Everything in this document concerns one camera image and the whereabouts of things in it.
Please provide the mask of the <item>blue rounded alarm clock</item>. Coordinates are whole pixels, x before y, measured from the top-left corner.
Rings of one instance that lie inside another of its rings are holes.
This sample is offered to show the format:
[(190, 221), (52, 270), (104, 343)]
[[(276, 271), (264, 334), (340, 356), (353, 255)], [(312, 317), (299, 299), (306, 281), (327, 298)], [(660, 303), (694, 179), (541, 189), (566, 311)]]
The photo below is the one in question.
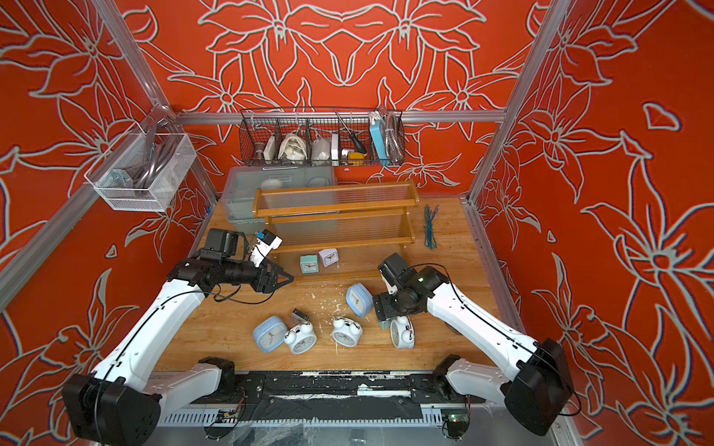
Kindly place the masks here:
[(253, 331), (253, 339), (260, 351), (271, 353), (284, 344), (288, 329), (278, 316), (271, 316), (260, 323)]
[(354, 314), (360, 318), (366, 317), (373, 310), (373, 295), (363, 284), (354, 284), (346, 292), (346, 303)]

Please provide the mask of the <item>lilac square alarm clock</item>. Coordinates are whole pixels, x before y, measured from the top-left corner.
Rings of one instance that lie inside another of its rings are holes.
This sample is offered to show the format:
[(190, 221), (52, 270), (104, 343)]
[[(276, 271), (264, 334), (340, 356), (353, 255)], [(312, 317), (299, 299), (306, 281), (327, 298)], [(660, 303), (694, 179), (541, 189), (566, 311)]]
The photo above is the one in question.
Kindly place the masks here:
[(326, 248), (318, 252), (319, 260), (325, 268), (337, 264), (340, 261), (336, 248)]

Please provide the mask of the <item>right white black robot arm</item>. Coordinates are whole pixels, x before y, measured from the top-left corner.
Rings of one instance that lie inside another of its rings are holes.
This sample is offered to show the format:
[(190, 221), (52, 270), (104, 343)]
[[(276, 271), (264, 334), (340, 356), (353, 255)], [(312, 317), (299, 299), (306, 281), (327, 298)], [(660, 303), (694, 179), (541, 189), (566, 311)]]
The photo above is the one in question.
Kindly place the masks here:
[(457, 394), (502, 404), (525, 429), (545, 436), (574, 395), (574, 383), (560, 343), (542, 342), (502, 323), (454, 284), (446, 267), (409, 266), (398, 254), (377, 268), (386, 292), (374, 295), (379, 321), (427, 313), (464, 336), (501, 373), (489, 378), (464, 359), (444, 361), (444, 379)]

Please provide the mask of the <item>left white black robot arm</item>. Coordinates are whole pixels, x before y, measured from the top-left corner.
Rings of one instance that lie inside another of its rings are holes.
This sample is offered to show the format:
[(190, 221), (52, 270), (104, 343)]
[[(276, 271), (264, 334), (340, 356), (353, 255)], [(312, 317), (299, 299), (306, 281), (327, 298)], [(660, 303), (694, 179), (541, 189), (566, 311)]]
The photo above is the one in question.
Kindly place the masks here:
[(253, 241), (243, 232), (212, 229), (206, 245), (167, 275), (154, 302), (112, 352), (91, 372), (74, 374), (61, 399), (77, 438), (102, 445), (143, 445), (163, 417), (209, 395), (238, 392), (234, 363), (206, 358), (165, 384), (151, 379), (180, 327), (217, 286), (247, 285), (272, 295), (293, 276), (270, 260), (282, 239), (263, 230)]

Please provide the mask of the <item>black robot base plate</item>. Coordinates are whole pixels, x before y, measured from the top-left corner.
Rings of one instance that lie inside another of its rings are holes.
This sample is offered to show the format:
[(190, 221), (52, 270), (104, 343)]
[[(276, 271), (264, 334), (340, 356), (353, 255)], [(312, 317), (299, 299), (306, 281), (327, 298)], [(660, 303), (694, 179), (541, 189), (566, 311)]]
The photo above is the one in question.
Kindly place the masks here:
[(250, 372), (235, 389), (199, 398), (241, 422), (426, 422), (450, 411), (466, 414), (485, 400), (463, 396), (433, 373), (389, 371)]

